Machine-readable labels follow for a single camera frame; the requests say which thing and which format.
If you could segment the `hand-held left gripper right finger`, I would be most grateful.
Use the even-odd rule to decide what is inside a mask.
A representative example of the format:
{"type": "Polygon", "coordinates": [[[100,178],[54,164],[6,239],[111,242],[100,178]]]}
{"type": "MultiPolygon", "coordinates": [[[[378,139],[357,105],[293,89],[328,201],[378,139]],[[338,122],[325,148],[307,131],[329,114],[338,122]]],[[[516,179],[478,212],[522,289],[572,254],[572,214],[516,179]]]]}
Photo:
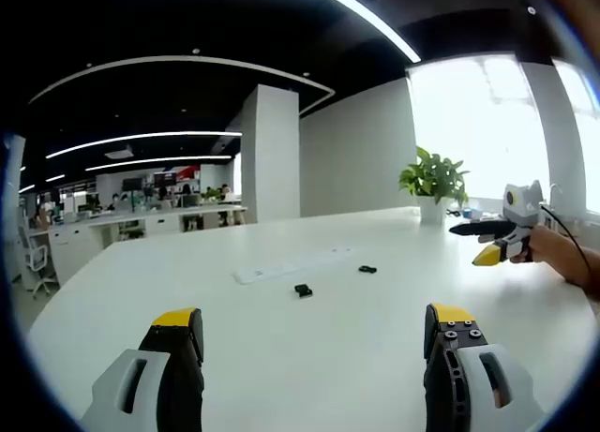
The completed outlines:
{"type": "Polygon", "coordinates": [[[534,431],[545,416],[526,368],[464,309],[427,305],[424,360],[427,431],[534,431]]]}

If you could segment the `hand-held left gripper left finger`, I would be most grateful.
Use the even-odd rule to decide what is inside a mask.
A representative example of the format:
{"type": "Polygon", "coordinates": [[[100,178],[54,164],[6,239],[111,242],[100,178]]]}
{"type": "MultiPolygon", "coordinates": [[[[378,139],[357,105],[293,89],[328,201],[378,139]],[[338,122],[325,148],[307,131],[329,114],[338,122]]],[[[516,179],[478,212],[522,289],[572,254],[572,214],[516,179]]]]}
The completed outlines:
{"type": "Polygon", "coordinates": [[[137,349],[97,378],[80,425],[86,431],[201,431],[203,317],[199,308],[153,321],[137,349]]]}

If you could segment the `person's right hand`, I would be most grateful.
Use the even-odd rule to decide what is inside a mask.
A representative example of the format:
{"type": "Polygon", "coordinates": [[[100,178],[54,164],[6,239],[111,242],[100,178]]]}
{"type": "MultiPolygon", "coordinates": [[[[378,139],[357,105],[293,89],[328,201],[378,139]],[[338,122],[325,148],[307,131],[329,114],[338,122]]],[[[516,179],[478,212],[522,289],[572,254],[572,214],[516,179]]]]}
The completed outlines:
{"type": "Polygon", "coordinates": [[[529,249],[532,259],[544,262],[569,283],[576,283],[577,249],[571,241],[545,226],[532,228],[529,249]]]}

